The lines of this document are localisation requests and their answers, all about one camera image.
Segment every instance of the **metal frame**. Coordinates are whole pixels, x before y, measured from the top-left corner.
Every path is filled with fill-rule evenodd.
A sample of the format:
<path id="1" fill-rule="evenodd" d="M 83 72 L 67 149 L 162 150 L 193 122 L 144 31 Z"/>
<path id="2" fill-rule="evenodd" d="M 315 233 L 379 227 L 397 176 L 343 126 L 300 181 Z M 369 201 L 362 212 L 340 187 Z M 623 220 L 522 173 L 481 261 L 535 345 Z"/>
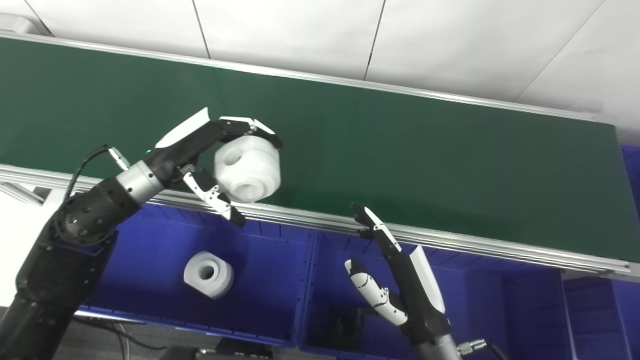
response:
<path id="1" fill-rule="evenodd" d="M 0 181 L 33 184 L 52 189 L 66 189 L 71 174 L 35 170 L 0 164 Z M 81 176 L 76 183 L 76 191 L 87 191 L 100 179 Z M 165 190 L 149 201 L 152 204 L 176 208 L 217 213 L 192 193 Z M 279 224 L 307 227 L 310 229 L 355 234 L 360 226 L 349 217 L 340 217 L 313 211 L 283 208 L 268 204 L 234 204 L 247 218 Z M 510 259 L 580 272 L 640 279 L 640 266 L 629 261 L 601 258 L 509 241 L 480 238 L 478 236 L 448 233 L 399 224 L 387 224 L 396 239 L 405 243 L 467 252 L 501 259 Z"/>
<path id="2" fill-rule="evenodd" d="M 541 115 L 550 115 L 557 117 L 565 117 L 569 119 L 598 121 L 598 115 L 592 113 L 581 113 L 576 111 L 558 110 L 545 108 L 542 106 L 533 106 L 526 104 L 516 104 L 514 102 L 498 101 L 483 99 L 480 97 L 447 94 L 443 92 L 435 92 L 429 90 L 421 90 L 416 88 L 408 88 L 405 86 L 388 85 L 382 83 L 374 83 L 372 81 L 338 78 L 335 76 L 310 74 L 308 72 L 299 72 L 292 70 L 275 69 L 271 67 L 263 67 L 258 65 L 248 65 L 242 63 L 232 63 L 228 61 L 211 60 L 205 58 L 196 58 L 193 56 L 166 54 L 157 51 L 131 49 L 128 47 L 119 47 L 104 44 L 94 44 L 90 42 L 82 42 L 77 40 L 60 39 L 47 37 L 43 35 L 18 34 L 18 33 L 0 33 L 0 38 L 8 38 L 14 40 L 24 40 L 30 42 L 39 42 L 43 44 L 62 45 L 75 47 L 78 49 L 86 49 L 100 51 L 103 53 L 113 53 L 122 55 L 139 56 L 143 58 L 174 61 L 179 63 L 188 63 L 193 65 L 201 65 L 207 67 L 217 67 L 220 69 L 236 70 L 242 72 L 250 72 L 252 74 L 279 76 L 282 78 L 300 79 L 307 81 L 315 81 L 319 83 L 329 83 L 335 85 L 353 86 L 357 88 L 365 88 L 370 90 L 380 90 L 384 92 L 394 92 L 397 94 L 428 97 L 430 99 L 438 99 L 445 101 L 461 102 L 463 104 L 472 104 L 480 106 L 488 106 L 491 108 L 499 108 L 505 110 L 523 111 L 527 113 L 536 113 Z"/>
<path id="3" fill-rule="evenodd" d="M 45 198 L 16 183 L 0 182 L 0 192 L 25 204 L 41 206 Z"/>

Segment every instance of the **cable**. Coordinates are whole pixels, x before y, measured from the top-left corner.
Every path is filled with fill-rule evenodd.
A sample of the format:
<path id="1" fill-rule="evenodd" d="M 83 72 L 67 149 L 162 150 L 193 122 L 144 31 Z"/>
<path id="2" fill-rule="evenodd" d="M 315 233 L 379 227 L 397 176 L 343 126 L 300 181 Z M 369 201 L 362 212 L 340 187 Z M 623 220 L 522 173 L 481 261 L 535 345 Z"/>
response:
<path id="1" fill-rule="evenodd" d="M 124 325 L 122 325 L 122 323 L 113 324 L 113 326 L 114 327 L 119 326 L 120 330 L 122 332 L 124 332 L 126 335 L 129 335 L 129 334 L 127 334 L 127 329 L 124 328 Z M 125 339 L 125 345 L 127 347 L 127 356 L 125 357 L 125 360 L 130 360 L 131 359 L 131 343 L 129 342 L 129 339 L 127 339 L 127 338 Z"/>
<path id="2" fill-rule="evenodd" d="M 127 360 L 127 351 L 124 347 L 124 342 L 122 341 L 122 336 L 118 335 L 118 343 L 120 344 L 120 353 L 122 353 L 122 360 Z"/>
<path id="3" fill-rule="evenodd" d="M 125 332 L 122 332 L 122 331 L 116 330 L 116 329 L 112 329 L 112 328 L 109 327 L 109 325 L 104 325 L 104 324 L 99 323 L 99 322 L 93 322 L 91 320 L 85 320 L 85 319 L 80 319 L 80 318 L 73 318 L 73 321 L 79 322 L 79 323 L 82 323 L 82 324 L 85 324 L 85 325 L 88 325 L 88 326 L 96 327 L 98 329 L 107 330 L 107 331 L 113 332 L 114 334 L 117 334 L 117 335 L 121 335 L 121 336 L 129 339 L 132 343 L 134 343 L 134 344 L 136 344 L 138 346 L 141 346 L 143 348 L 147 348 L 149 350 L 164 350 L 164 349 L 167 348 L 167 347 L 155 347 L 153 345 L 149 345 L 149 344 L 143 343 L 142 341 L 134 338 L 133 336 L 131 336 L 131 335 L 125 333 Z"/>
<path id="4" fill-rule="evenodd" d="M 99 148 L 90 152 L 89 155 L 87 155 L 87 157 L 82 161 L 82 163 L 80 163 L 80 166 L 78 167 L 78 169 L 76 169 L 76 172 L 74 173 L 74 175 L 71 177 L 71 182 L 69 182 L 69 185 L 67 186 L 67 190 L 65 192 L 65 197 L 62 200 L 63 202 L 66 202 L 71 196 L 71 191 L 74 189 L 74 185 L 76 185 L 76 181 L 78 180 L 80 173 L 84 169 L 84 166 L 89 161 L 93 160 L 96 156 L 100 154 L 104 154 L 105 152 L 108 152 L 108 151 L 109 151 L 109 146 L 107 144 L 104 144 L 103 146 L 100 146 Z"/>
<path id="5" fill-rule="evenodd" d="M 500 350 L 500 348 L 496 344 L 494 344 L 493 342 L 487 340 L 486 341 L 486 346 L 489 348 L 489 350 L 491 350 L 491 352 L 493 352 L 495 357 L 497 357 L 498 359 L 500 359 L 500 360 L 509 360 L 507 355 L 505 355 L 502 352 L 502 350 Z"/>

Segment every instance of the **floor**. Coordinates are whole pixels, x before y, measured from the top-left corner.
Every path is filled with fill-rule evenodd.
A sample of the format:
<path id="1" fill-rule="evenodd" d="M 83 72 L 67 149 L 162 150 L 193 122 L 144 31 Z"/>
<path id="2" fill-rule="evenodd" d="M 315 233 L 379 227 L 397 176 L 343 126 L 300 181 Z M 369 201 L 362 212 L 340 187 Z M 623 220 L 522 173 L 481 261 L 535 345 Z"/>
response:
<path id="1" fill-rule="evenodd" d="M 0 316 L 4 315 L 5 307 L 0 307 Z M 220 337 L 174 329 L 171 327 L 127 323 L 123 324 L 127 334 L 153 346 L 182 345 L 198 348 L 215 348 Z M 147 350 L 131 344 L 130 360 L 157 360 L 163 351 Z M 300 352 L 296 348 L 273 348 L 275 360 L 329 360 L 326 356 L 317 356 Z M 102 329 L 96 329 L 81 323 L 72 322 L 54 360 L 121 360 L 120 344 L 115 334 Z"/>

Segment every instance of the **black cable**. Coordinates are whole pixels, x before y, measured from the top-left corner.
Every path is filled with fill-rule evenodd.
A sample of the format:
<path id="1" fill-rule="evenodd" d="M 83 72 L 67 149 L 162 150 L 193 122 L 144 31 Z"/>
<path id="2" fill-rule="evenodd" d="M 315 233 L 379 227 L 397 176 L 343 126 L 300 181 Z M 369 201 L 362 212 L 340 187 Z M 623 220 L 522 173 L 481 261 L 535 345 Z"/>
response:
<path id="1" fill-rule="evenodd" d="M 88 326 L 96 327 L 98 329 L 103 329 L 103 330 L 107 330 L 107 331 L 113 332 L 114 334 L 123 336 L 123 337 L 129 339 L 129 341 L 131 341 L 132 343 L 134 343 L 134 344 L 136 344 L 138 346 L 141 346 L 143 348 L 147 348 L 149 350 L 165 350 L 167 348 L 167 347 L 155 347 L 153 345 L 149 345 L 147 343 L 143 343 L 142 341 L 134 338 L 133 336 L 131 336 L 129 334 L 125 334 L 122 331 L 119 331 L 119 330 L 116 330 L 116 329 L 112 329 L 108 325 L 104 325 L 104 324 L 99 323 L 99 322 L 93 322 L 91 320 L 85 320 L 85 319 L 80 319 L 80 318 L 73 318 L 73 321 L 79 322 L 79 323 L 82 323 L 82 324 L 85 324 L 85 325 L 88 325 Z"/>
<path id="2" fill-rule="evenodd" d="M 71 191 L 74 189 L 74 185 L 76 185 L 76 181 L 78 180 L 80 173 L 84 169 L 84 166 L 89 161 L 93 160 L 96 156 L 100 154 L 104 154 L 105 152 L 108 152 L 108 151 L 109 151 L 109 146 L 107 144 L 104 144 L 103 146 L 100 146 L 99 148 L 90 152 L 89 155 L 87 155 L 87 157 L 84 158 L 84 160 L 82 161 L 78 169 L 76 169 L 76 172 L 74 173 L 74 175 L 71 177 L 71 182 L 69 182 L 69 185 L 67 186 L 67 191 L 65 192 L 65 197 L 62 200 L 63 202 L 66 202 L 67 199 L 69 199 L 69 197 L 71 196 Z"/>
<path id="3" fill-rule="evenodd" d="M 502 352 L 502 350 L 500 350 L 500 348 L 496 344 L 494 344 L 493 342 L 486 340 L 486 346 L 489 348 L 489 350 L 491 350 L 491 352 L 493 352 L 495 357 L 497 357 L 498 359 L 500 359 L 500 360 L 509 360 L 507 355 L 505 355 Z"/>

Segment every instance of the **silver metal joint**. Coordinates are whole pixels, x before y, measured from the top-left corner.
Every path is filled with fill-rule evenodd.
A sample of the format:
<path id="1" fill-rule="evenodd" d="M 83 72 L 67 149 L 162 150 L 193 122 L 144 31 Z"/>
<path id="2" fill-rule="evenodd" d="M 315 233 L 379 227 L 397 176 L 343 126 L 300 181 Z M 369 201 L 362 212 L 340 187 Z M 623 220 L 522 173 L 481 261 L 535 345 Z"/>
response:
<path id="1" fill-rule="evenodd" d="M 458 352 L 460 355 L 469 355 L 472 352 L 476 352 L 482 348 L 486 347 L 486 341 L 484 339 L 467 341 L 466 343 L 462 343 L 458 345 Z"/>

